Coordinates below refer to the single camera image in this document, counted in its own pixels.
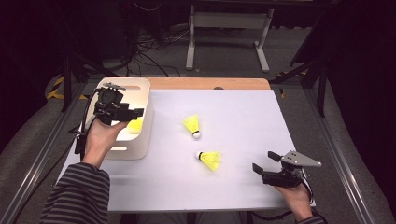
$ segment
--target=striped sleeve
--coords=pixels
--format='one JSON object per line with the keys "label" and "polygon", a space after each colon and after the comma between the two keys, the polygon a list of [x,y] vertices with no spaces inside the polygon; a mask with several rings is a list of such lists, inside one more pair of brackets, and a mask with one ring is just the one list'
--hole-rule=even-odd
{"label": "striped sleeve", "polygon": [[303,221],[297,222],[298,224],[323,224],[326,223],[324,219],[320,216],[313,216],[309,217],[307,219],[304,219]]}
{"label": "striped sleeve", "polygon": [[88,163],[67,167],[49,194],[40,223],[107,223],[108,174]]}

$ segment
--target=cable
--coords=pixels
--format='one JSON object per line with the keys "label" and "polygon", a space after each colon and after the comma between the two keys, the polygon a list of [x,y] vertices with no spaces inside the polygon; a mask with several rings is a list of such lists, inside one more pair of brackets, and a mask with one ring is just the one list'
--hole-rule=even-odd
{"label": "cable", "polygon": [[[309,185],[309,183],[308,183],[308,180],[306,179],[305,172],[303,172],[303,181],[302,181],[302,184],[304,185],[304,187],[306,188],[306,190],[307,190],[308,193],[309,193],[309,203],[311,204],[311,203],[314,201],[314,193],[313,193],[313,191],[312,191],[312,189],[311,189],[311,187],[310,187],[310,185]],[[312,208],[312,210],[313,210],[312,213],[314,214],[314,216],[319,216],[319,217],[321,217],[321,218],[324,220],[324,222],[327,224],[326,218],[324,218],[321,214],[319,214],[319,213],[316,211],[315,208]],[[289,210],[288,212],[285,212],[285,213],[283,213],[283,214],[281,214],[281,215],[273,216],[273,217],[262,217],[262,216],[256,214],[255,212],[250,212],[250,214],[253,215],[254,217],[257,217],[258,219],[261,219],[261,220],[265,220],[265,221],[274,221],[274,220],[283,219],[283,217],[292,214],[292,212]]]}
{"label": "cable", "polygon": [[101,65],[99,65],[99,64],[96,64],[96,63],[92,62],[91,60],[85,58],[85,57],[82,56],[82,55],[74,54],[74,55],[73,55],[73,58],[79,60],[80,62],[82,62],[82,63],[84,63],[84,64],[89,65],[90,67],[92,67],[93,69],[95,69],[95,70],[98,71],[98,72],[101,72],[102,74],[104,74],[104,75],[107,76],[107,77],[118,77],[118,76],[119,76],[119,75],[116,75],[116,74],[114,74],[114,73],[108,71],[108,70],[105,69],[103,66],[101,66]]}
{"label": "cable", "polygon": [[[145,65],[148,65],[148,66],[157,66],[157,65],[155,65],[155,64],[143,63],[142,61],[139,61],[139,60],[136,59],[136,58],[134,58],[134,59],[135,59],[136,61],[138,61],[138,62],[140,62],[140,63],[142,63],[142,64],[145,64]],[[162,66],[162,67],[169,67],[169,68],[175,69],[175,70],[177,71],[178,76],[181,77],[181,75],[180,75],[180,73],[179,73],[179,71],[177,70],[176,67],[170,66],[170,65],[161,65],[161,66]]]}
{"label": "cable", "polygon": [[138,8],[140,8],[140,9],[142,9],[142,10],[145,10],[145,11],[155,11],[158,8],[160,8],[160,6],[161,6],[161,4],[159,4],[156,8],[147,9],[147,8],[140,7],[137,3],[134,3],[134,5],[137,6]]}
{"label": "cable", "polygon": [[169,77],[169,75],[166,73],[166,71],[163,70],[163,68],[162,68],[159,64],[157,64],[156,62],[154,62],[154,60],[152,60],[149,56],[147,56],[147,55],[144,54],[143,52],[140,52],[140,54],[143,55],[143,56],[145,56],[146,58],[148,58],[148,59],[149,59],[150,61],[152,61],[153,63],[155,63],[155,65],[157,65],[157,67],[160,68],[161,71],[163,71],[163,73],[164,73],[167,77]]}
{"label": "cable", "polygon": [[163,38],[163,42],[165,42],[165,44],[160,45],[159,47],[156,47],[156,48],[153,47],[153,45],[156,43],[156,40],[153,39],[153,38],[146,38],[146,39],[143,39],[143,40],[140,39],[140,40],[137,41],[137,45],[142,47],[142,48],[144,48],[144,49],[147,49],[147,50],[145,50],[145,52],[148,51],[149,49],[161,50],[161,49],[164,49],[164,48],[168,47],[170,44],[179,41],[180,39],[188,40],[188,39],[182,38],[188,31],[189,30],[181,31],[181,32],[184,32],[184,33],[182,35],[178,36],[178,37],[175,37],[175,35],[172,35],[172,34],[164,37]]}
{"label": "cable", "polygon": [[137,64],[137,66],[139,67],[139,76],[142,77],[142,71],[140,70],[140,64],[136,61],[136,57],[134,57],[134,62]]}
{"label": "cable", "polygon": [[43,178],[40,180],[40,182],[38,182],[35,187],[33,188],[32,192],[29,194],[29,196],[27,196],[25,202],[23,203],[23,205],[20,207],[17,215],[14,218],[14,221],[12,223],[17,223],[18,218],[20,217],[24,207],[26,206],[26,204],[30,201],[30,199],[32,198],[32,196],[35,194],[35,192],[38,190],[38,188],[41,186],[41,184],[44,182],[44,180],[46,180],[46,178],[50,175],[50,173],[52,172],[52,170],[55,168],[55,166],[61,161],[61,159],[64,157],[64,155],[66,155],[66,153],[69,151],[69,149],[71,148],[71,146],[73,145],[75,141],[75,138],[73,138],[73,140],[69,143],[69,145],[67,145],[66,150],[62,153],[61,157],[52,165],[51,168],[49,168],[49,171],[43,176]]}
{"label": "cable", "polygon": [[[131,62],[132,59],[134,58],[134,55],[131,54],[131,55],[128,55],[127,57],[129,57],[129,58],[128,58],[128,61]],[[127,64],[126,64],[126,74],[125,74],[126,77],[129,76],[129,72],[130,72],[129,63],[127,63]]]}
{"label": "cable", "polygon": [[88,109],[90,108],[90,104],[91,104],[92,98],[97,92],[99,92],[99,90],[100,89],[97,89],[97,88],[95,90],[93,90],[93,92],[90,95],[90,98],[88,99],[87,104],[85,105],[84,115],[82,116],[82,122],[81,122],[81,131],[82,132],[85,132],[85,122],[87,121]]}
{"label": "cable", "polygon": [[[104,67],[106,70],[110,71],[110,72],[114,72],[117,70],[120,70],[121,68],[125,67],[126,65],[128,65],[128,63],[131,62],[131,60],[128,60],[128,57],[126,59],[125,62],[120,63],[118,65],[112,66],[112,67]],[[98,72],[95,69],[90,69],[90,68],[85,68],[87,70],[87,72],[89,72],[90,74],[100,74],[100,72]]]}
{"label": "cable", "polygon": [[[132,52],[138,52],[138,46],[137,45],[133,45],[132,46]],[[136,60],[135,60],[135,56],[133,55],[133,54],[131,54],[131,61],[132,60],[134,60],[135,62],[136,62]],[[127,64],[127,66],[126,66],[126,76],[128,77],[129,76],[129,73],[132,73],[132,74],[135,74],[130,68],[129,68],[129,64]]]}

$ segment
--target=dark floor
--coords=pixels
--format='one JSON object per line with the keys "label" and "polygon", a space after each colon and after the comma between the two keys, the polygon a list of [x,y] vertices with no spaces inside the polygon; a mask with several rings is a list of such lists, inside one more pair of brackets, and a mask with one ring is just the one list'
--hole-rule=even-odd
{"label": "dark floor", "polygon": [[[269,31],[264,45],[264,52],[271,70],[269,74],[264,74],[261,71],[257,55],[252,47],[255,37],[259,36],[255,31],[246,30],[239,35],[227,35],[218,30],[200,32],[196,39],[194,69],[191,71],[185,70],[187,36],[183,36],[164,49],[152,49],[146,54],[160,65],[174,66],[180,75],[174,68],[164,67],[172,77],[263,77],[273,79],[279,72],[291,70],[289,63],[308,32],[309,29],[285,28]],[[144,57],[137,59],[150,63]],[[117,60],[108,60],[106,66],[111,66],[114,63],[118,63]],[[129,67],[133,73],[137,74],[131,76],[140,76],[140,74],[142,77],[163,76],[163,72],[156,66],[141,63],[140,72],[139,66],[135,62],[132,62]],[[126,75],[126,70],[121,69],[116,73]],[[90,93],[98,81],[99,79],[91,79],[84,93]],[[310,175],[310,184],[315,192],[316,209],[327,218],[329,223],[362,223],[359,207],[354,205],[353,198],[348,194],[350,190],[341,175],[342,172],[337,161],[332,156],[332,148],[328,139],[316,118],[317,111],[312,108],[307,96],[315,95],[316,88],[305,91],[299,85],[283,86],[285,97],[281,97],[279,87],[272,86],[296,149],[323,163],[321,168],[306,169]],[[20,191],[19,187],[41,148],[48,143],[47,137],[52,134],[51,130],[61,115],[62,103],[62,100],[50,99],[20,129],[0,155],[1,216],[7,211],[14,195]],[[40,171],[39,179],[47,173],[72,140],[72,134],[68,134],[67,131],[79,124],[84,106],[85,101],[78,100],[76,102],[73,111],[59,132],[59,137],[53,143],[54,147],[50,149],[49,159],[45,161],[46,165]],[[332,134],[332,140],[342,152],[347,167],[357,183],[364,202],[363,207],[367,208],[372,218],[370,222],[395,223],[386,198],[361,161],[359,153],[347,133],[330,85],[326,91],[325,114],[325,122]],[[62,165],[61,162],[46,178],[22,211],[17,223],[38,222],[43,203],[51,190],[51,184],[59,175]],[[282,212],[283,210],[259,211],[264,216],[278,215]],[[118,222],[120,222],[120,214],[109,215],[109,223]],[[273,221],[273,223],[293,223],[293,220],[292,217],[287,217],[284,220]]]}

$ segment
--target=yellow object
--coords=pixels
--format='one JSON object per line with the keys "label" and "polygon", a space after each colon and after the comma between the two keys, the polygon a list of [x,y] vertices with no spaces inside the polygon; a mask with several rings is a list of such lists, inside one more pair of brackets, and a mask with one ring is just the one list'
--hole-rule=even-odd
{"label": "yellow object", "polygon": [[199,132],[198,115],[192,115],[183,120],[184,126],[192,133],[192,137],[199,138],[201,133]]}
{"label": "yellow object", "polygon": [[220,156],[221,156],[219,151],[197,152],[195,156],[198,160],[202,161],[212,171],[218,169],[220,164]]}
{"label": "yellow object", "polygon": [[126,128],[128,133],[138,134],[142,130],[142,125],[143,125],[143,119],[142,117],[139,117],[137,119],[131,120]]}

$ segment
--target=hand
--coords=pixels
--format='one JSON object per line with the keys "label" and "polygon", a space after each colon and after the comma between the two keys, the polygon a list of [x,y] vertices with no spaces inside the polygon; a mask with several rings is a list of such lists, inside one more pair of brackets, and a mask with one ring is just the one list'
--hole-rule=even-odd
{"label": "hand", "polygon": [[292,189],[275,188],[285,197],[286,204],[294,214],[296,221],[299,222],[313,216],[309,202],[309,192],[303,184]]}
{"label": "hand", "polygon": [[108,126],[99,119],[95,119],[88,132],[85,157],[82,161],[100,168],[105,155],[116,142],[117,135],[127,125],[128,122],[120,122]]}

